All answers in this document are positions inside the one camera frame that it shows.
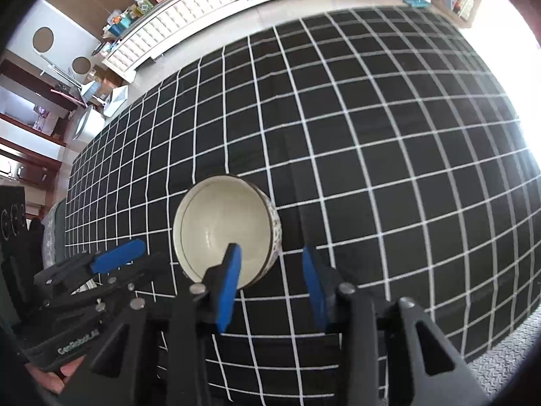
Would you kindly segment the left hand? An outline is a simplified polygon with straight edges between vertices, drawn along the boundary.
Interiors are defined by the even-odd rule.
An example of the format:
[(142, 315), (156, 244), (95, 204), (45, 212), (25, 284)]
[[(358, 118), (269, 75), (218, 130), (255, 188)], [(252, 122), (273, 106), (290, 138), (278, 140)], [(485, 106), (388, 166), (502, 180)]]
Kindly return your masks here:
[(31, 363), (26, 363), (25, 368), (30, 376), (38, 383), (42, 388), (60, 394), (65, 385), (69, 382), (72, 375), (78, 370), (81, 363), (83, 363), (85, 356), (76, 358), (68, 364), (60, 368), (60, 374), (56, 372), (44, 372)]

